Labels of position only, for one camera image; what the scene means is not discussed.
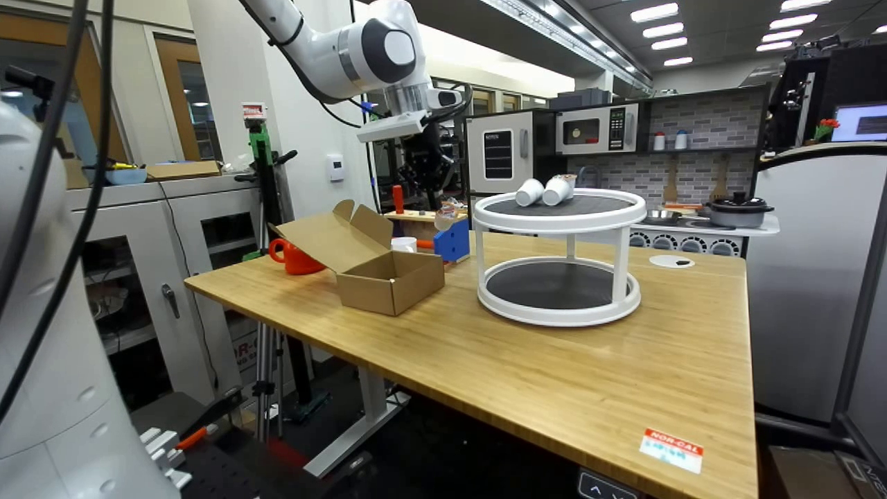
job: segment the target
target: table top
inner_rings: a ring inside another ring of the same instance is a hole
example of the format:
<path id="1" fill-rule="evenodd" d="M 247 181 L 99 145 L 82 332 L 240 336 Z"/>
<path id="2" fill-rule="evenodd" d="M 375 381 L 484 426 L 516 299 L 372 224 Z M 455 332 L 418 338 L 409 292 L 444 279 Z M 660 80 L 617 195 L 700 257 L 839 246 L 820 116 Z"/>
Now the table top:
<path id="1" fill-rule="evenodd" d="M 562 256 L 562 242 L 484 236 L 488 263 L 518 256 Z M 577 245 L 577 256 L 613 257 L 613 246 Z M 189 286 L 626 489 L 757 497 L 745 263 L 691 256 L 694 270 L 660 270 L 651 256 L 633 249 L 641 309 L 585 329 L 493 315 L 470 261 L 396 318 L 339 306 L 330 272 L 290 278 L 268 257 Z M 648 430 L 700 447 L 700 475 L 642 455 Z"/>

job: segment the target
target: cabinet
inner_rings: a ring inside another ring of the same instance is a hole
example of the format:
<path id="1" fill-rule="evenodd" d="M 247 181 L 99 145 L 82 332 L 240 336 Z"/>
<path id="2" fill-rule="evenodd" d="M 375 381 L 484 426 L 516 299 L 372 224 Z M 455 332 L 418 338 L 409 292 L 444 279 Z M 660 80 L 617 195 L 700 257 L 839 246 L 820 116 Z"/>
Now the cabinet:
<path id="1" fill-rule="evenodd" d="M 82 195 L 69 195 L 71 227 L 82 220 Z M 254 253 L 254 227 L 258 191 L 229 177 L 107 189 L 82 274 L 131 410 L 168 390 L 213 403 L 254 381 L 258 325 L 184 286 Z"/>

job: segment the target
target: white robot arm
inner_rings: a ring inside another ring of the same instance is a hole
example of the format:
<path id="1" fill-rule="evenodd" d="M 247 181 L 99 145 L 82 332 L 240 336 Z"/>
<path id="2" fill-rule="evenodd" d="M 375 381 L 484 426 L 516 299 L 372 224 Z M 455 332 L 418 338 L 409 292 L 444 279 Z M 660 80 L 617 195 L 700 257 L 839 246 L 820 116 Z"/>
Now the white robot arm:
<path id="1" fill-rule="evenodd" d="M 418 22 L 407 0 L 389 0 L 369 22 L 318 34 L 293 0 L 240 0 L 281 48 L 303 87 L 321 103 L 382 90 L 394 116 L 361 128 L 361 142 L 416 137 L 433 113 L 461 105 L 461 94 L 433 90 Z"/>

